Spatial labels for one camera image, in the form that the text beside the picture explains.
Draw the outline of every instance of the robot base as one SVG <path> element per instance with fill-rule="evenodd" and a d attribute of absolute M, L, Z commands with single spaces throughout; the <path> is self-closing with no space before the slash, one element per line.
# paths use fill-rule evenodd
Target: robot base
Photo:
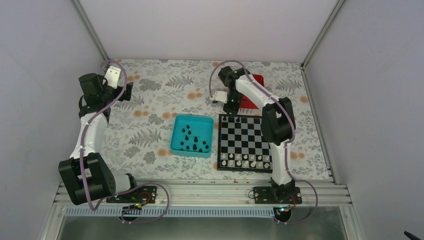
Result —
<path fill-rule="evenodd" d="M 281 201 L 275 199 L 270 186 L 255 186 L 253 195 L 255 204 L 293 204 L 291 196 L 296 200 L 296 204 L 302 203 L 301 189 L 299 187 L 295 187 L 290 193 L 284 194 Z"/>

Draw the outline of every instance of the gray wall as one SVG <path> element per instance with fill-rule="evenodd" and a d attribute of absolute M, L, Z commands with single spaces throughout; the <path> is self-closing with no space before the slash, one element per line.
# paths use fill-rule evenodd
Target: gray wall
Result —
<path fill-rule="evenodd" d="M 337 0 L 80 2 L 110 58 L 301 63 Z"/>
<path fill-rule="evenodd" d="M 0 23 L 0 236 L 37 239 L 101 59 L 67 0 L 2 1 Z"/>
<path fill-rule="evenodd" d="M 424 239 L 424 2 L 348 0 L 307 66 L 366 239 Z"/>

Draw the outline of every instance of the floral tablecloth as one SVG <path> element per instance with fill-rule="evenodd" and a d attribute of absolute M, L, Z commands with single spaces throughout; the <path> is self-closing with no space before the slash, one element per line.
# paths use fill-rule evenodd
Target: floral tablecloth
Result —
<path fill-rule="evenodd" d="M 221 103 L 212 104 L 208 81 L 217 61 L 117 59 L 134 82 L 131 101 L 111 109 L 101 155 L 112 171 L 125 171 L 139 179 L 245 179 L 267 180 L 270 173 L 218 171 L 218 114 Z M 265 88 L 289 97 L 296 121 L 291 145 L 291 171 L 298 179 L 329 179 L 314 118 L 298 63 L 243 62 L 253 74 L 264 77 Z M 233 69 L 236 64 L 229 64 Z M 226 91 L 218 78 L 212 92 Z M 170 142 L 175 117 L 193 114 L 215 121 L 210 158 L 173 155 Z M 240 115 L 261 115 L 257 109 L 240 109 Z"/>

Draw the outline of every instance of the metal floor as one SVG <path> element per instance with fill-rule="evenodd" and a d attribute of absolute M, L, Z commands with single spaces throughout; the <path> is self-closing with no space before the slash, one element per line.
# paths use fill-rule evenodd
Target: metal floor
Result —
<path fill-rule="evenodd" d="M 291 221 L 312 208 L 293 211 Z M 149 224 L 122 224 L 117 217 L 66 216 L 60 240 L 343 240 L 347 239 L 338 207 L 320 207 L 302 224 L 277 225 L 270 218 L 164 217 Z"/>

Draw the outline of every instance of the white bracket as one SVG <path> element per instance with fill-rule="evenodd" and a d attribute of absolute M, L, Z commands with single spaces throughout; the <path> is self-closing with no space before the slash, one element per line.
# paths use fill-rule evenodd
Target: white bracket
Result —
<path fill-rule="evenodd" d="M 118 87 L 118 80 L 121 74 L 121 69 L 119 67 L 109 66 L 107 69 L 104 78 L 107 79 L 107 85 L 116 89 Z"/>
<path fill-rule="evenodd" d="M 216 91 L 213 94 L 213 99 L 218 102 L 227 103 L 227 92 L 226 91 Z"/>

